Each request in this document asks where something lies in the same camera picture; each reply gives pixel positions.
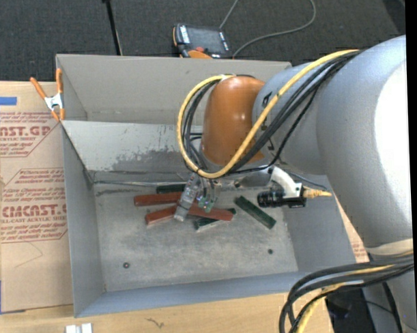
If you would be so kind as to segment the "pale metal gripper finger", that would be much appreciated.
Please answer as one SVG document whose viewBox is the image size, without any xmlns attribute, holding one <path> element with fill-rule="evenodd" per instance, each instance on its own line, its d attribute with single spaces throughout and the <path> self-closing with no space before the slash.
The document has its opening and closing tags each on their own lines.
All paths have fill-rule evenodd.
<svg viewBox="0 0 417 333">
<path fill-rule="evenodd" d="M 197 195 L 197 189 L 196 188 L 186 188 L 180 199 L 179 203 L 177 205 L 177 209 L 174 214 L 174 219 L 177 221 L 184 221 L 186 216 L 189 213 L 189 210 L 195 201 Z"/>
</svg>

